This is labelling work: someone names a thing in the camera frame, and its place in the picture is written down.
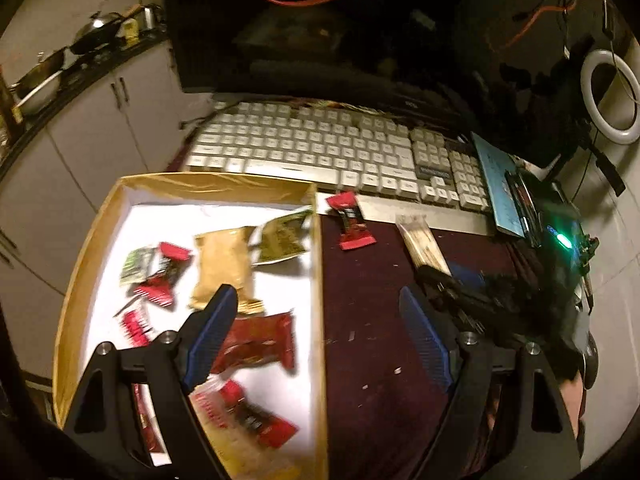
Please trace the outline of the right human hand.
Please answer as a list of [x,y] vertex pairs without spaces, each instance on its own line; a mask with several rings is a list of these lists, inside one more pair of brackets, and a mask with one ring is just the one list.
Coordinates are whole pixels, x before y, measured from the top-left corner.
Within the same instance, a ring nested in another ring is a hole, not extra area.
[[580,410],[582,409],[582,395],[584,394],[584,383],[582,375],[577,372],[573,379],[565,379],[559,384],[560,393],[567,410],[570,424],[574,432],[574,437],[578,437],[578,427]]

